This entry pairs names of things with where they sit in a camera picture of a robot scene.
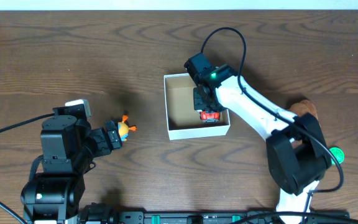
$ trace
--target orange toy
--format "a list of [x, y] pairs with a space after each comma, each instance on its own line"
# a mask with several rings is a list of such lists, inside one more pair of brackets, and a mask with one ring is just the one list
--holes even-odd
[[126, 141], [129, 130], [136, 131], [136, 126], [128, 127], [125, 121], [128, 120], [128, 116], [123, 115], [122, 121], [118, 122], [118, 134], [121, 137], [121, 141]]

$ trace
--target white wall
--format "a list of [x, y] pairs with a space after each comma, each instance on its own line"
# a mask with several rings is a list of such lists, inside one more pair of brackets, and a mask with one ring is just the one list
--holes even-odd
[[358, 0], [0, 0], [0, 10], [358, 9]]

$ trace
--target brown object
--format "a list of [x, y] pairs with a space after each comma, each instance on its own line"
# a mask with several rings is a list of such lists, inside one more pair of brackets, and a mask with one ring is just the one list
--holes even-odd
[[294, 103], [289, 110], [298, 116], [310, 113], [318, 119], [316, 107], [310, 100], [302, 100], [299, 103]]
[[[0, 128], [86, 98], [98, 128], [128, 111], [139, 127], [85, 175], [81, 206], [105, 202], [161, 210], [274, 208], [279, 189], [266, 146], [231, 113], [227, 136], [169, 141], [163, 75], [222, 26], [246, 37], [247, 81], [285, 107], [299, 94], [318, 105], [327, 144], [346, 154], [345, 184], [312, 207], [358, 218], [358, 11], [0, 12]], [[241, 41], [219, 32], [206, 45], [215, 65], [239, 65]], [[20, 193], [42, 153], [41, 121], [0, 134], [0, 200], [22, 215]], [[335, 186], [331, 168], [319, 189]], [[15, 223], [0, 209], [0, 223]]]

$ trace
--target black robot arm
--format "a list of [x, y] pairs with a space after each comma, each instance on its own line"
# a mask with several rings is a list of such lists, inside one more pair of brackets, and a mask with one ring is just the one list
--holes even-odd
[[23, 188], [24, 219], [65, 220], [78, 214], [78, 205], [85, 191], [83, 175], [93, 167], [93, 159], [109, 155], [122, 146], [113, 121], [103, 128], [91, 129], [87, 121], [87, 103], [54, 108], [55, 116], [42, 123], [41, 142], [44, 172], [34, 175]]

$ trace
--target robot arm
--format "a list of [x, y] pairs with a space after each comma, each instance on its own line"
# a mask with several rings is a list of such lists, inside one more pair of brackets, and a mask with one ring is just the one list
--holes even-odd
[[[293, 121], [296, 114], [275, 105], [251, 88], [244, 78], [241, 77], [241, 79], [241, 83], [255, 99], [276, 113], [279, 113], [284, 118]], [[260, 106], [256, 105], [250, 98], [245, 96], [245, 94], [242, 94], [237, 82], [237, 77], [235, 76], [221, 83], [221, 86], [216, 89], [216, 98], [222, 106], [238, 114], [246, 123], [254, 128], [265, 141], [271, 136], [273, 130], [281, 131], [288, 126], [287, 123], [275, 118]]]
[[[220, 112], [227, 108], [235, 112], [266, 141], [269, 171], [281, 188], [276, 210], [303, 212], [308, 193], [317, 187], [325, 170], [331, 165], [329, 155], [243, 94], [237, 80], [237, 71], [230, 66], [213, 67], [202, 53], [198, 53], [189, 58], [185, 68], [204, 103], [211, 105], [210, 110]], [[243, 88], [253, 99], [281, 117], [313, 132], [325, 144], [314, 116], [306, 114], [298, 118], [296, 114], [280, 108], [255, 91], [244, 78], [240, 79]], [[293, 148], [291, 143], [295, 139], [302, 140], [302, 144]], [[306, 211], [310, 212], [309, 204], [306, 205]], [[301, 222], [301, 217], [281, 219], [287, 224]]]
[[[88, 101], [71, 101], [53, 111], [54, 116], [42, 123], [44, 171], [35, 174], [41, 160], [34, 162], [21, 194], [28, 224], [70, 223], [66, 220], [77, 216], [85, 191], [83, 176], [96, 166], [93, 159], [110, 155], [122, 146], [113, 121], [105, 123], [106, 129], [91, 129], [87, 121], [91, 116]], [[105, 217], [116, 216], [108, 207], [105, 211]]]

